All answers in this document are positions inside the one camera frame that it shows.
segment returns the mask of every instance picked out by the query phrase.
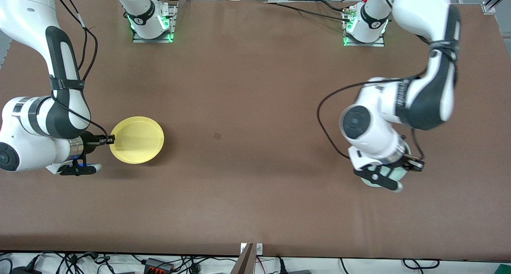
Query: white floor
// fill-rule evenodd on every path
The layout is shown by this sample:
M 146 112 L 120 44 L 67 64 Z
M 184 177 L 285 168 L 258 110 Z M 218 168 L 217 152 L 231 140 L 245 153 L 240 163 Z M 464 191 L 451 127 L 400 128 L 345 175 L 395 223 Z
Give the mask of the white floor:
M 26 266 L 32 258 L 38 253 L 16 253 L 6 254 L 0 258 L 10 258 L 14 267 Z M 130 255 L 108 254 L 111 256 L 109 261 L 116 274 L 123 272 L 144 273 L 144 265 L 135 260 Z M 147 256 L 137 255 L 139 259 L 155 258 L 161 261 L 172 261 L 180 259 L 180 256 Z M 266 274 L 280 271 L 279 260 L 274 257 L 261 257 Z M 43 254 L 39 257 L 35 269 L 43 274 L 53 274 L 56 272 L 61 258 L 55 254 Z M 283 258 L 288 272 L 298 270 L 310 270 L 312 274 L 345 274 L 341 267 L 340 260 L 336 258 Z M 401 260 L 389 259 L 343 259 L 349 274 L 418 274 L 418 270 L 410 270 L 404 267 Z M 423 266 L 430 266 L 434 262 L 420 261 Z M 466 262 L 466 261 L 441 261 L 440 266 L 431 270 L 424 270 L 425 274 L 493 274 L 501 263 L 499 262 Z M 90 258 L 80 260 L 78 263 L 85 274 L 97 273 L 98 265 Z M 234 265 L 233 261 L 217 261 L 208 259 L 201 263 L 201 274 L 228 274 Z M 9 273 L 9 263 L 2 261 L 0 263 L 0 274 Z M 66 274 L 66 267 L 62 266 L 60 274 Z M 99 274 L 111 274 L 107 267 L 101 267 Z M 263 274 L 259 264 L 255 267 L 254 274 Z

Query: robotic arm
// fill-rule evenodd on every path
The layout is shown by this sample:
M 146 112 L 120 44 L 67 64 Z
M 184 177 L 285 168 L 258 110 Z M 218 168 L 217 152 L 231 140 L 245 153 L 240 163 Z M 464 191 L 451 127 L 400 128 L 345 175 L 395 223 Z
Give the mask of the robotic arm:
M 367 0 L 367 4 L 372 2 L 388 7 L 386 1 Z M 364 5 L 358 4 L 358 10 L 364 10 Z M 410 154 L 391 123 L 429 130 L 451 117 L 460 14 L 450 0 L 394 0 L 392 14 L 398 25 L 428 43 L 427 71 L 422 77 L 369 79 L 374 83 L 361 89 L 356 102 L 343 112 L 339 126 L 352 144 L 349 154 L 355 174 L 368 185 L 399 192 L 403 186 L 398 181 L 406 171 L 422 171 L 424 162 Z M 374 33 L 370 28 L 372 20 L 366 22 L 363 17 L 358 20 L 358 29 L 369 29 L 365 38 L 372 35 L 377 39 L 381 30 Z
M 55 174 L 73 175 L 99 171 L 101 165 L 87 165 L 85 155 L 103 136 L 86 132 L 91 114 L 83 95 L 85 84 L 71 41 L 57 22 L 54 0 L 0 0 L 0 30 L 42 55 L 51 83 L 51 96 L 18 97 L 4 106 L 0 168 L 46 167 Z

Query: brown tabletop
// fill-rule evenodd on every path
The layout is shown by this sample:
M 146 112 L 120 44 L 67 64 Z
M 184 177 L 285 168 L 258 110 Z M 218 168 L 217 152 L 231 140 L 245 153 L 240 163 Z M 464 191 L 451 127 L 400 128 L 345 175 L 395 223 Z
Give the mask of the brown tabletop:
M 424 172 L 407 174 L 394 194 L 354 176 L 315 112 L 337 88 L 425 67 L 427 46 L 396 23 L 386 47 L 343 47 L 338 21 L 192 1 L 174 43 L 135 44 L 117 0 L 75 2 L 100 42 L 85 88 L 93 120 L 111 130 L 148 116 L 165 145 L 142 165 L 99 148 L 89 162 L 103 170 L 92 176 L 0 172 L 0 248 L 238 254 L 239 243 L 262 242 L 267 256 L 511 259 L 511 63 L 495 17 L 479 5 L 460 6 L 453 117 L 418 132 Z M 320 3 L 296 6 L 336 15 Z M 83 31 L 58 10 L 80 54 Z M 50 91 L 43 59 L 19 43 L 0 81 L 0 105 Z M 338 120 L 356 93 L 323 112 L 344 150 Z

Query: yellow plate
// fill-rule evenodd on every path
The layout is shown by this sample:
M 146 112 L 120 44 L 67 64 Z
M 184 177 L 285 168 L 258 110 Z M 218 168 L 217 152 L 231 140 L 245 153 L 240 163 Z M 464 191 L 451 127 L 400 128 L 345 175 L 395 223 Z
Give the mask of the yellow plate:
M 122 162 L 138 164 L 150 161 L 163 147 L 161 126 L 150 118 L 133 116 L 118 123 L 112 130 L 115 143 L 110 151 Z

